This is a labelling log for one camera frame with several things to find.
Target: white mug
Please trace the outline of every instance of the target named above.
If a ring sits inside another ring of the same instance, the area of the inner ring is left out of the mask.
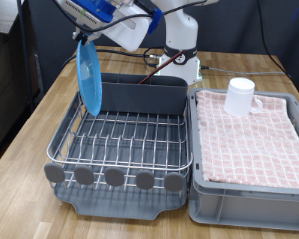
[[[243,117],[250,112],[259,113],[262,111],[263,103],[257,99],[258,108],[251,106],[255,83],[247,78],[233,78],[230,80],[224,109],[227,113]]]

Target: wire rack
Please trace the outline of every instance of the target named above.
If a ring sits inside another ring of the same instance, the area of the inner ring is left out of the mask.
[[[98,190],[112,188],[105,182],[105,170],[119,168],[124,173],[122,192],[136,187],[136,175],[141,170],[154,175],[155,189],[167,191],[164,179],[170,173],[187,177],[192,159],[187,148],[187,123],[184,116],[143,113],[100,112],[96,117],[89,114],[79,103],[60,143],[47,150],[52,162],[62,166],[64,186],[80,185],[74,174],[78,165],[91,169],[94,176],[92,187]]]

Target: pink checkered towel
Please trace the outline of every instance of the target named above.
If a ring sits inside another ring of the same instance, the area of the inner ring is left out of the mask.
[[[226,94],[197,92],[203,179],[299,188],[299,138],[286,100],[257,97],[261,113],[234,117],[223,108]]]

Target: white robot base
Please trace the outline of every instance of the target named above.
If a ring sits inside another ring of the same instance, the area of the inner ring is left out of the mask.
[[[159,65],[161,66],[170,59],[166,54],[159,58]],[[189,85],[195,84],[202,80],[202,74],[200,73],[200,59],[193,57],[188,60],[185,65],[177,65],[174,62],[161,69],[156,73],[161,76],[175,76],[185,79]]]

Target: wood grain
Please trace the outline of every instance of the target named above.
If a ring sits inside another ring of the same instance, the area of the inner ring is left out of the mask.
[[[261,55],[199,52],[207,66],[235,71],[278,71]],[[148,74],[142,59],[100,53],[103,72]],[[227,88],[237,75],[203,71],[192,87]],[[283,75],[253,76],[257,90],[299,93]],[[45,178],[46,148],[77,90],[75,62],[70,62],[42,99],[0,160],[0,238],[299,238],[299,232],[198,224],[188,203],[155,221],[81,216],[61,203]]]

